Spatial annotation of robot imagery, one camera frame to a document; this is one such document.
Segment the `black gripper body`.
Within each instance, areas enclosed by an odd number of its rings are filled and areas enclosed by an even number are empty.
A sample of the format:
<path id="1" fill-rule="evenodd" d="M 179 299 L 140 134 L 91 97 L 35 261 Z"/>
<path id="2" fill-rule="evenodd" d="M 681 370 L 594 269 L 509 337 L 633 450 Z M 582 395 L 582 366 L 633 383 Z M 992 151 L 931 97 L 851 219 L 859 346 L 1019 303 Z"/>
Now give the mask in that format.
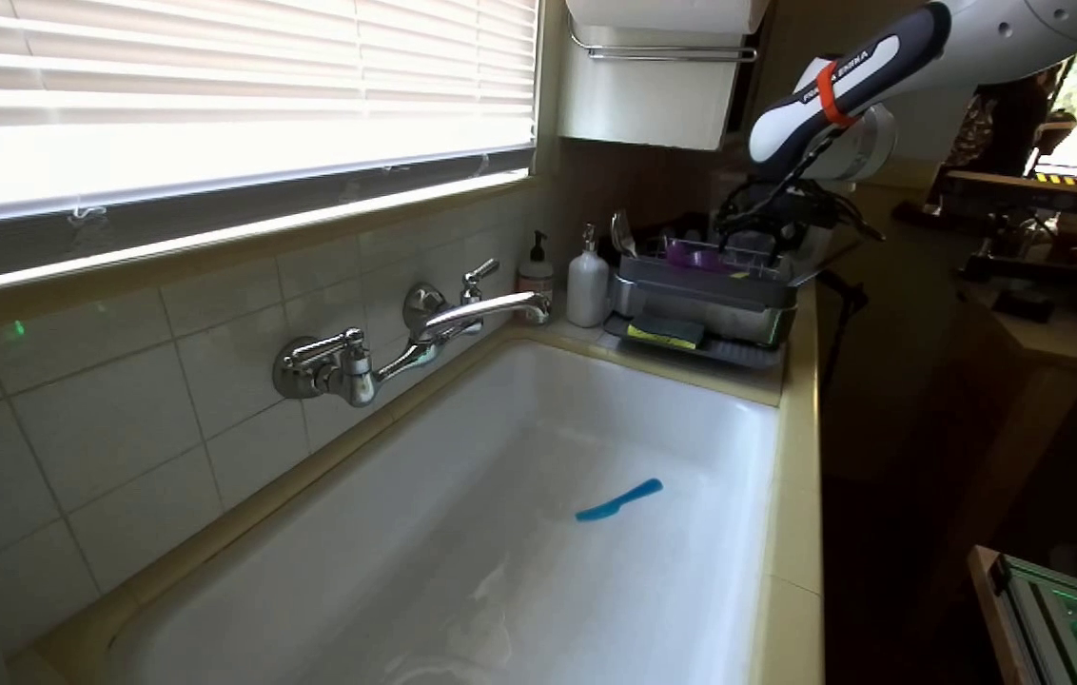
<path id="1" fill-rule="evenodd" d="M 742 180 L 715 208 L 715 247 L 732 252 L 740 234 L 765 234 L 769 252 L 795 252 L 809 228 L 832 228 L 840 206 L 809 180 Z"/>

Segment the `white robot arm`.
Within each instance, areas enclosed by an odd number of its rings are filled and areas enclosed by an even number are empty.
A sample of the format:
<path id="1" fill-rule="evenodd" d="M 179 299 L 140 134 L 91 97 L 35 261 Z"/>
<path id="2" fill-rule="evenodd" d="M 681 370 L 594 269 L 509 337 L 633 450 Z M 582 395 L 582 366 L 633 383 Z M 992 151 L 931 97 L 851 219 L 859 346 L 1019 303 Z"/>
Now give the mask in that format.
<path id="1" fill-rule="evenodd" d="M 931 87 L 1025 78 L 1068 54 L 1077 54 L 1077 0 L 925 0 L 844 57 L 822 62 L 752 116 L 748 173 L 710 218 L 719 252 L 742 233 L 765 233 L 789 252 L 781 208 L 809 187 L 819 159 L 873 106 Z"/>

